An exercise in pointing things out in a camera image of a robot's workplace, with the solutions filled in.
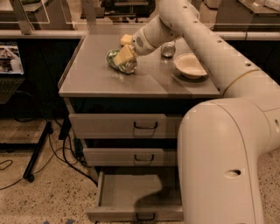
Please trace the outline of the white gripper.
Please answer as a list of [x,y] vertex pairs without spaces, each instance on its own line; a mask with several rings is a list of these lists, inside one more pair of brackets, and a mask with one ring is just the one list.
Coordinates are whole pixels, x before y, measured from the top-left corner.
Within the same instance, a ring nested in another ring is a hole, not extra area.
[[[148,55],[155,51],[155,48],[150,44],[148,39],[145,37],[144,29],[138,30],[132,36],[132,45],[135,48],[137,55]],[[131,45],[125,45],[120,50],[115,50],[115,57],[113,61],[116,66],[120,66],[135,58],[134,49]]]

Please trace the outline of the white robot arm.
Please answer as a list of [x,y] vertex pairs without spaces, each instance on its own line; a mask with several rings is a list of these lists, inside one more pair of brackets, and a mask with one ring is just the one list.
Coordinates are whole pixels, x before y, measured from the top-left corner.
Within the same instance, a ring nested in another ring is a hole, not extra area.
[[258,158],[280,147],[280,88],[204,26],[188,0],[162,0],[158,15],[114,58],[127,64],[182,36],[221,97],[191,108],[178,131],[185,224],[263,224]]

